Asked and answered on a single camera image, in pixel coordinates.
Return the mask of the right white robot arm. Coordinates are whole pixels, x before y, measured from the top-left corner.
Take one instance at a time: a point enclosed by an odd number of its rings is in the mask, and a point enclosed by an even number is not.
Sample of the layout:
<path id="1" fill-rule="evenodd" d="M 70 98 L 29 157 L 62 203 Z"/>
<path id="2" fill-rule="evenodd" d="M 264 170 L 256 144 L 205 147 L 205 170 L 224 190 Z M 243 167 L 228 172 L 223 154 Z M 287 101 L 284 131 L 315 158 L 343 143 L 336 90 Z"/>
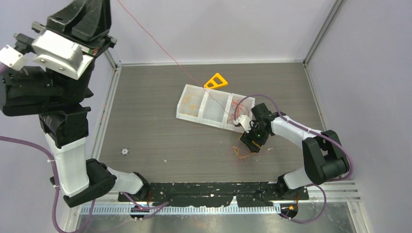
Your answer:
<path id="1" fill-rule="evenodd" d="M 253 107 L 252 115 L 240 115 L 234 120 L 235 126 L 244 130 L 240 141 L 252 153 L 258 153 L 269 136 L 274 135 L 289 140 L 302 150 L 304 165 L 277 178 L 275 189 L 281 198 L 290 199 L 299 188 L 320 185 L 350 172 L 349 158 L 335 131 L 307 128 L 283 112 L 271 112 L 264 103 Z"/>

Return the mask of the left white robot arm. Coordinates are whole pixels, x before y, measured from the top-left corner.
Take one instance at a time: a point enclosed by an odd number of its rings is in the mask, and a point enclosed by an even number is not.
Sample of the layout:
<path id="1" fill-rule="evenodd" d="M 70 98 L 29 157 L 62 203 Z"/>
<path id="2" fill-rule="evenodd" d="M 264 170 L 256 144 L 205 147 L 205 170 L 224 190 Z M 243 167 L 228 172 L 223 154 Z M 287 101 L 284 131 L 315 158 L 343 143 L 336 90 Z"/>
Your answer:
<path id="1" fill-rule="evenodd" d="M 37 36 L 15 34 L 0 51 L 0 109 L 9 117 L 37 115 L 49 145 L 51 183 L 69 207 L 119 192 L 145 200 L 150 184 L 139 173 L 109 168 L 86 158 L 89 135 L 82 101 L 93 96 L 89 81 L 96 59 L 113 48 L 108 0 L 74 0 L 34 23 Z"/>

